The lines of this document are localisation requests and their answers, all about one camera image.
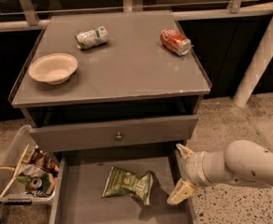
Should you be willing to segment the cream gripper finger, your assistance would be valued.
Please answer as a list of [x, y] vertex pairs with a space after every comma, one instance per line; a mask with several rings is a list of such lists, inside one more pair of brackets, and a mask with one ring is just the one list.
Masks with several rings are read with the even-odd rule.
[[181, 178], [166, 201], [171, 205], [179, 204], [196, 193], [197, 186]]
[[192, 150], [190, 150], [183, 144], [176, 144], [176, 148], [179, 150], [180, 155], [182, 156], [183, 159], [187, 159], [194, 154]]

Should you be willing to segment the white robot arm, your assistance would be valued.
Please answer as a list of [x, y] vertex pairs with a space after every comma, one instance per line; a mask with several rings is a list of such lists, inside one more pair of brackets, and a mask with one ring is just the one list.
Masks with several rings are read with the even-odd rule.
[[[251, 63], [233, 97], [235, 105], [244, 106], [273, 58], [273, 17], [266, 28]], [[235, 187], [273, 187], [273, 153], [248, 140], [237, 140], [216, 152], [193, 152], [177, 145], [181, 179], [169, 195], [169, 204], [178, 204], [198, 189], [214, 184]]]

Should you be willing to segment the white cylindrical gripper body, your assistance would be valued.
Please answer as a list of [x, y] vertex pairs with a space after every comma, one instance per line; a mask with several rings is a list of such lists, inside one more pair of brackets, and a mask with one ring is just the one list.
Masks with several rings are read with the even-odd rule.
[[203, 159], [205, 156], [206, 152], [181, 154], [180, 166], [183, 180], [189, 181], [198, 187], [208, 187], [211, 185], [203, 171]]

